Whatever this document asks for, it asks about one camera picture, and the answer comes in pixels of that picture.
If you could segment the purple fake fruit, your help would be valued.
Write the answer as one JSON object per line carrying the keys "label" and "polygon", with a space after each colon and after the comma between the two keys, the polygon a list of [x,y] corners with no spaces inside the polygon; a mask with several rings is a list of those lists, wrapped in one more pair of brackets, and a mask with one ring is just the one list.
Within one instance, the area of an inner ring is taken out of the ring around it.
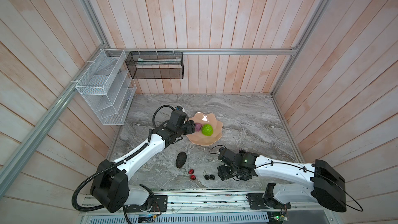
{"label": "purple fake fruit", "polygon": [[202,129],[202,124],[201,123],[198,123],[198,122],[196,122],[195,123],[195,131],[196,132],[200,132],[201,131],[201,129]]}

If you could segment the green bumpy fake fruit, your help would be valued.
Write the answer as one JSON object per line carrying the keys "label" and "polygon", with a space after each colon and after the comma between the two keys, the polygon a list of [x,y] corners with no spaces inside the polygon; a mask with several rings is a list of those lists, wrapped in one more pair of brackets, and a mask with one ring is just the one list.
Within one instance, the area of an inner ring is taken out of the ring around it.
{"label": "green bumpy fake fruit", "polygon": [[212,136],[214,133],[214,129],[210,124],[204,124],[202,126],[201,132],[204,136]]}

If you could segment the dark fake avocado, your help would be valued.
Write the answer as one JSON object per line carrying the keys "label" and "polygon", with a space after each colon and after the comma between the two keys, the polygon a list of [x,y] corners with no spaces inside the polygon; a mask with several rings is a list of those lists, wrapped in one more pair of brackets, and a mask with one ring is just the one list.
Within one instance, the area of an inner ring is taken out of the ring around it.
{"label": "dark fake avocado", "polygon": [[186,161],[187,161],[187,154],[185,152],[180,152],[177,155],[177,158],[175,161],[176,168],[181,169],[185,165]]}

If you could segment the red fake cherry pair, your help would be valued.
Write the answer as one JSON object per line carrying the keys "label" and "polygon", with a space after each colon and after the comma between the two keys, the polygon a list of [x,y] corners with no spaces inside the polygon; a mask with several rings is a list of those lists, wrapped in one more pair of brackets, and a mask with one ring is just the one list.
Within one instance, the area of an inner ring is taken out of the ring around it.
{"label": "red fake cherry pair", "polygon": [[184,176],[188,176],[190,178],[190,180],[196,180],[197,179],[197,177],[194,174],[194,169],[189,169],[189,170],[185,171],[183,175]]}

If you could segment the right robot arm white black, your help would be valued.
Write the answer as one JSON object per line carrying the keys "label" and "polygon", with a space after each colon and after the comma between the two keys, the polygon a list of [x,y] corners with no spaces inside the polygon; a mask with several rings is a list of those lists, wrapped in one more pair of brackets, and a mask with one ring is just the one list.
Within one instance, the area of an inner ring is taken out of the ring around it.
{"label": "right robot arm white black", "polygon": [[288,182],[269,183],[263,194],[267,207],[280,208],[291,202],[314,202],[334,212],[347,210],[345,179],[323,160],[315,163],[293,163],[271,159],[222,146],[218,154],[223,165],[217,168],[221,180],[248,181],[254,177],[270,177]]}

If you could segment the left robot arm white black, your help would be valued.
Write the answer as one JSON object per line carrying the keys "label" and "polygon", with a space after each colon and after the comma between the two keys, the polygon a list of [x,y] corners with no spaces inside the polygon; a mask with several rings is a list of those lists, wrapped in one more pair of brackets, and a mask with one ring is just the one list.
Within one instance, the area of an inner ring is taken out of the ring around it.
{"label": "left robot arm white black", "polygon": [[148,138],[124,156],[114,161],[104,160],[97,168],[90,194],[105,208],[114,213],[123,206],[136,205],[143,211],[152,209],[154,193],[146,186],[129,186],[129,180],[146,162],[170,145],[182,140],[184,135],[195,133],[195,123],[189,120],[184,108],[164,105],[172,109],[168,121],[149,130]]}

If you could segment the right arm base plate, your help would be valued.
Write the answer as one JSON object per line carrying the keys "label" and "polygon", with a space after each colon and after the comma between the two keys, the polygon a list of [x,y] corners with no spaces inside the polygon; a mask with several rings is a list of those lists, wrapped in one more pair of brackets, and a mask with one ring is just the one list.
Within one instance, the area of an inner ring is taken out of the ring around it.
{"label": "right arm base plate", "polygon": [[267,198],[264,193],[251,193],[246,194],[250,209],[290,209],[291,204],[282,204],[276,201],[274,198]]}

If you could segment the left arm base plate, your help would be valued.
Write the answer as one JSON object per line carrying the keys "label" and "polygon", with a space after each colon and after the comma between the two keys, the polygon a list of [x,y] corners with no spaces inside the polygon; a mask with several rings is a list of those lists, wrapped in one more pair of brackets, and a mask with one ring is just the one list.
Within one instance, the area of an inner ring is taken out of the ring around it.
{"label": "left arm base plate", "polygon": [[167,195],[154,195],[150,196],[144,205],[125,205],[127,213],[163,213],[167,210]]}

